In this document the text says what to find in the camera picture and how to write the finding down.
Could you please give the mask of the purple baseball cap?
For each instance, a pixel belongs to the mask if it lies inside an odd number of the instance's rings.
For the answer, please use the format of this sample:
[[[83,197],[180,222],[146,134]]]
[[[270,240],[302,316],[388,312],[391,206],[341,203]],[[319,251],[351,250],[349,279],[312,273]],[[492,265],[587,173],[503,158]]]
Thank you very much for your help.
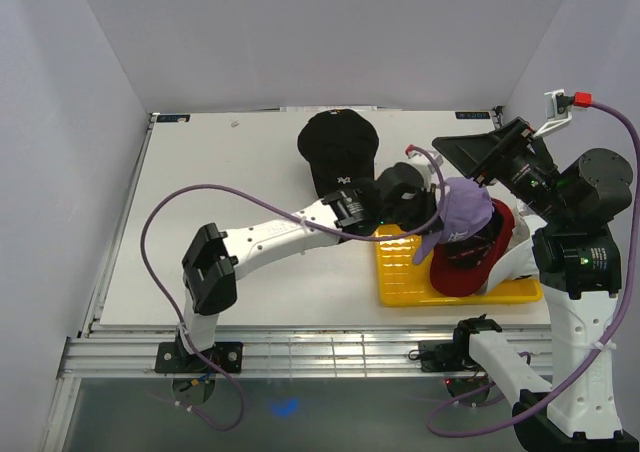
[[[446,179],[444,205],[438,214],[443,228],[422,237],[412,263],[421,264],[436,245],[469,239],[490,222],[493,210],[492,198],[485,188],[463,177]]]

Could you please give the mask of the black baseball cap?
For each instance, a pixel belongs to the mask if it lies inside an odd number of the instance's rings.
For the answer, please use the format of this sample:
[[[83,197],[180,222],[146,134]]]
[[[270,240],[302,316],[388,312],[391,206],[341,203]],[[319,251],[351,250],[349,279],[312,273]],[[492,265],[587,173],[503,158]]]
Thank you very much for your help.
[[[379,137],[374,126],[351,109],[332,109],[311,117],[297,137],[319,198],[356,179],[374,178]]]

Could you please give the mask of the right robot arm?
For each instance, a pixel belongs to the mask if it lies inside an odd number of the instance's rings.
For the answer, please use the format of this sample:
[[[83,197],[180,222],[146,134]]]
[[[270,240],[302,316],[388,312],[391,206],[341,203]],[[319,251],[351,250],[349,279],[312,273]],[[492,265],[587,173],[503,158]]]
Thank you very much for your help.
[[[432,144],[464,177],[501,183],[544,221],[532,252],[549,311],[551,378],[539,376],[489,319],[458,324],[454,362],[489,373],[511,406],[508,426],[528,451],[637,450],[616,410],[612,371],[623,277],[609,225],[632,204],[630,164],[593,148],[559,170],[541,136],[519,118]]]

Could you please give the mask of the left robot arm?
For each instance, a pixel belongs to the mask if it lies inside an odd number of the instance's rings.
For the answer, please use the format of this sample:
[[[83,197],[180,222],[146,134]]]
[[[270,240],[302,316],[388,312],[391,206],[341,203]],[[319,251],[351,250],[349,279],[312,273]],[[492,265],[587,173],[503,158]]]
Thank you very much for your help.
[[[178,360],[194,372],[210,364],[220,313],[235,304],[238,280],[261,267],[315,248],[368,241],[382,224],[403,232],[440,230],[434,171],[423,157],[398,162],[284,218],[226,231],[214,223],[200,227],[182,259],[187,300],[175,340]]]

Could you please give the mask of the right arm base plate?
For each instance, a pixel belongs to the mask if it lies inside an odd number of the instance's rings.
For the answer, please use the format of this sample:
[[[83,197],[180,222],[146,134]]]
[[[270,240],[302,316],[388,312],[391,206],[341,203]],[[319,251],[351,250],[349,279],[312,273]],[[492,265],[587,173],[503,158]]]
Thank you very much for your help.
[[[419,362],[423,372],[480,372],[483,368],[469,353],[468,342],[419,341],[407,354],[410,361]]]

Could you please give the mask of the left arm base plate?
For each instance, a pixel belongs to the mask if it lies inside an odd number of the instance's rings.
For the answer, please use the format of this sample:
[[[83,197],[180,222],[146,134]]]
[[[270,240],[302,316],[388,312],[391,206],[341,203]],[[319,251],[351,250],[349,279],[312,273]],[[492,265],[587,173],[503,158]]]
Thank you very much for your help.
[[[228,373],[240,373],[242,369],[243,344],[241,342],[218,342],[201,352],[210,362]],[[159,344],[154,371],[161,374],[207,373],[214,369],[199,356],[189,354],[179,340]]]

